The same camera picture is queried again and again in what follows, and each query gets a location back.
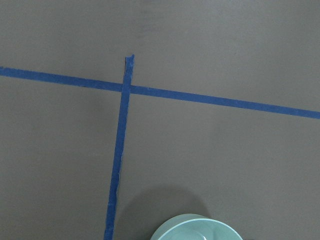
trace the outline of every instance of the plastic container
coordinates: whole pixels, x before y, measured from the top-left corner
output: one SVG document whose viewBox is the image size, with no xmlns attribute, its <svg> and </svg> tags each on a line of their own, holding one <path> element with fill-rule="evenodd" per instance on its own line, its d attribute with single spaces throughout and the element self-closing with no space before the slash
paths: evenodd
<svg viewBox="0 0 320 240">
<path fill-rule="evenodd" d="M 198 214 L 182 214 L 163 223 L 151 240 L 243 240 L 227 224 Z"/>
</svg>

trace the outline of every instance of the gray surface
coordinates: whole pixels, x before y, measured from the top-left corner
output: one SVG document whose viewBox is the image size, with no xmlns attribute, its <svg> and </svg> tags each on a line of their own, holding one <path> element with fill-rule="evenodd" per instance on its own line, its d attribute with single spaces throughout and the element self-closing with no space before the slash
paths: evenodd
<svg viewBox="0 0 320 240">
<path fill-rule="evenodd" d="M 320 111 L 319 25 L 317 0 L 4 0 L 0 66 L 121 83 L 134 53 L 134 85 Z M 119 93 L 0 84 L 0 239 L 101 239 Z M 319 239 L 319 124 L 132 96 L 115 239 L 191 211 Z"/>
</svg>

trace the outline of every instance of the blue tape line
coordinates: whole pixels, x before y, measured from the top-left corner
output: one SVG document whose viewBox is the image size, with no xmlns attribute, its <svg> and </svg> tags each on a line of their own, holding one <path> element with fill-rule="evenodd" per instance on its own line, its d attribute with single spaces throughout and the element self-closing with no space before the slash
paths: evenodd
<svg viewBox="0 0 320 240">
<path fill-rule="evenodd" d="M 114 149 L 113 167 L 110 183 L 109 201 L 105 220 L 104 240 L 112 240 L 115 228 L 115 217 L 117 207 L 117 191 L 120 179 L 120 170 L 122 156 L 124 152 L 124 143 L 127 126 L 127 116 L 130 99 L 130 87 L 132 74 L 134 70 L 135 56 L 127 56 L 125 58 L 125 72 L 123 76 L 123 85 L 121 91 L 120 111 L 118 119 L 118 128 L 116 132 L 116 141 Z"/>
<path fill-rule="evenodd" d="M 72 85 L 92 89 L 110 90 L 115 92 L 121 92 L 122 90 L 122 84 L 120 83 L 92 80 L 73 76 L 63 76 L 37 71 L 28 71 L 8 67 L 0 67 L 0 76 L 36 80 L 47 83 Z"/>
<path fill-rule="evenodd" d="M 216 97 L 216 96 L 199 95 L 199 94 L 193 94 L 193 93 L 187 93 L 187 92 L 170 91 L 170 90 L 157 89 L 157 88 L 144 87 L 144 86 L 132 85 L 131 93 L 138 94 L 138 95 L 152 96 L 152 97 L 161 97 L 166 99 L 184 100 L 184 101 L 197 102 L 197 103 L 221 105 L 221 106 L 228 106 L 228 107 L 241 108 L 241 109 L 250 109 L 250 110 L 263 111 L 263 112 L 286 114 L 286 115 L 293 115 L 293 116 L 312 118 L 312 119 L 320 119 L 320 112 L 318 111 L 303 110 L 303 109 L 286 107 L 286 106 L 277 106 L 277 105 L 235 100 L 235 99 Z"/>
</svg>

